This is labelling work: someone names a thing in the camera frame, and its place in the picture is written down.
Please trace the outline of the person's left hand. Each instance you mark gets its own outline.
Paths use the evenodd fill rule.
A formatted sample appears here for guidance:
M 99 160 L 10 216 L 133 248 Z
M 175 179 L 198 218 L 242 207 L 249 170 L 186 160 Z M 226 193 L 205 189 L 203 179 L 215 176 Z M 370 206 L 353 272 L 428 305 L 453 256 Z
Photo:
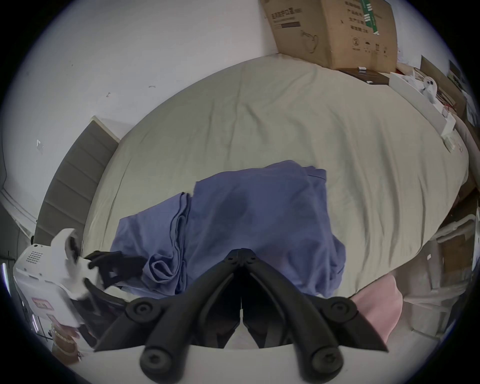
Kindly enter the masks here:
M 53 340 L 51 352 L 54 357 L 66 366 L 81 361 L 81 352 L 76 342 L 80 335 L 76 328 L 52 323 L 50 333 Z

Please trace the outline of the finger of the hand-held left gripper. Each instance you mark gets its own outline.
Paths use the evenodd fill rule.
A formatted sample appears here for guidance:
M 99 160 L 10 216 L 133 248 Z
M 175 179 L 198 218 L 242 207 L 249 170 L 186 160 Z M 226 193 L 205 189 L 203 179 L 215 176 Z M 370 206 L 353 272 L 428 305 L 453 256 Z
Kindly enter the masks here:
M 126 255 L 121 251 L 99 251 L 89 254 L 89 269 L 98 269 L 102 288 L 107 289 L 132 278 L 139 278 L 147 259 L 138 255 Z
M 102 291 L 89 279 L 84 279 L 83 284 L 87 289 L 84 304 L 87 314 L 83 316 L 87 327 L 93 333 L 105 333 L 115 320 L 123 314 L 128 302 Z

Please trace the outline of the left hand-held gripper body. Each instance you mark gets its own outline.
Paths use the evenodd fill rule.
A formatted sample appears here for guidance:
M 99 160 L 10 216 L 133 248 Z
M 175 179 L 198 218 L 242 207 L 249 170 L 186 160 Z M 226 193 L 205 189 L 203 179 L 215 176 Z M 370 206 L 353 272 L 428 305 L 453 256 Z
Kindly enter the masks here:
M 84 279 L 99 287 L 99 269 L 88 268 L 81 257 L 75 229 L 62 229 L 51 244 L 33 244 L 13 267 L 16 287 L 31 311 L 53 324 L 80 327 L 84 324 L 74 301 L 87 297 Z

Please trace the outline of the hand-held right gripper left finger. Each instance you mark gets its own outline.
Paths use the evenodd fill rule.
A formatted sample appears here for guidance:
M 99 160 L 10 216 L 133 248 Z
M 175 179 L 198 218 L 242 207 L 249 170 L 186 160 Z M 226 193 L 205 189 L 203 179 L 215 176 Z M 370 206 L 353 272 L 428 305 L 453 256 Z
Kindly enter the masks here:
M 139 365 L 145 376 L 181 378 L 191 344 L 222 349 L 239 326 L 242 299 L 234 279 L 242 268 L 243 250 L 235 249 L 184 293 L 131 301 L 95 352 L 144 346 Z

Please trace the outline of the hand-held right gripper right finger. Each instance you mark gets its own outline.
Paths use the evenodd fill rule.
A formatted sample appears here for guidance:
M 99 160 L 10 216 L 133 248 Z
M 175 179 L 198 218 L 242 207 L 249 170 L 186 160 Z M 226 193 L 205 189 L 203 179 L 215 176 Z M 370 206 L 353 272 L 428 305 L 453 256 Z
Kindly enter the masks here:
M 351 299 L 304 294 L 250 249 L 243 250 L 243 267 L 283 317 L 304 380 L 338 376 L 344 365 L 340 346 L 388 352 L 379 333 Z

